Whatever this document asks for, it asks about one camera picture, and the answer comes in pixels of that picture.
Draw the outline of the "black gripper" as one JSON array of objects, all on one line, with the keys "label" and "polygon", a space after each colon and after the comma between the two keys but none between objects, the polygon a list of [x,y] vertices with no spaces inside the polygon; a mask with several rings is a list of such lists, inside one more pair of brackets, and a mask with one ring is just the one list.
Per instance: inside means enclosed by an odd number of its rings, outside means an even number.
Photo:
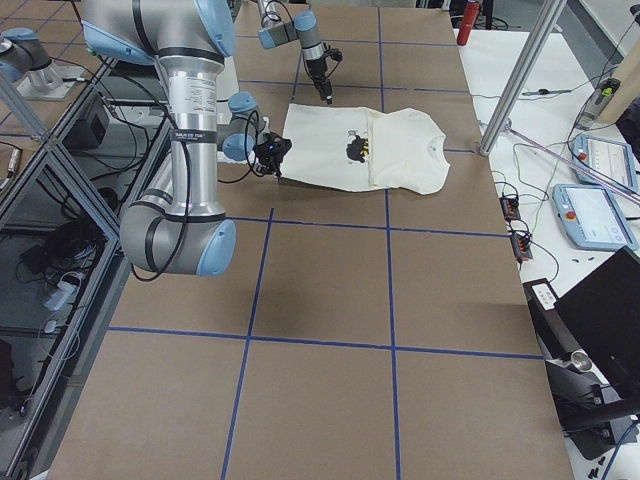
[{"label": "black gripper", "polygon": [[313,84],[319,93],[321,100],[326,104],[332,104],[333,89],[330,79],[325,76],[314,77]]}]

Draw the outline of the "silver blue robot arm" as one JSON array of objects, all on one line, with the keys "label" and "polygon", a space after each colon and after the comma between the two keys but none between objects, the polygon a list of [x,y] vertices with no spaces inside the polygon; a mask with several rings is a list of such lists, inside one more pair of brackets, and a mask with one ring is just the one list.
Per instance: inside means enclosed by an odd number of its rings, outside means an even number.
[{"label": "silver blue robot arm", "polygon": [[170,152],[122,216],[126,257],[151,278],[224,273],[237,238],[217,199],[218,79],[236,49],[227,2],[89,1],[82,24],[97,54],[155,67],[168,103]]},{"label": "silver blue robot arm", "polygon": [[343,61],[339,49],[322,39],[318,21],[310,9],[292,15],[282,1],[257,1],[261,29],[258,38],[265,50],[297,42],[304,70],[321,100],[333,103],[331,75]]}]

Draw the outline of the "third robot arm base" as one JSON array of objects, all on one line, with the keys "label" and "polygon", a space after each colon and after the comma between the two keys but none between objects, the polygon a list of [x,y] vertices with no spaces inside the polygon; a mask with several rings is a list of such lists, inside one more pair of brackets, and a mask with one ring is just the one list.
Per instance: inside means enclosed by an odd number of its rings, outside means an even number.
[{"label": "third robot arm base", "polygon": [[72,87],[86,81],[84,72],[83,67],[56,63],[30,28],[1,33],[1,77],[16,84],[26,99],[64,99]]}]

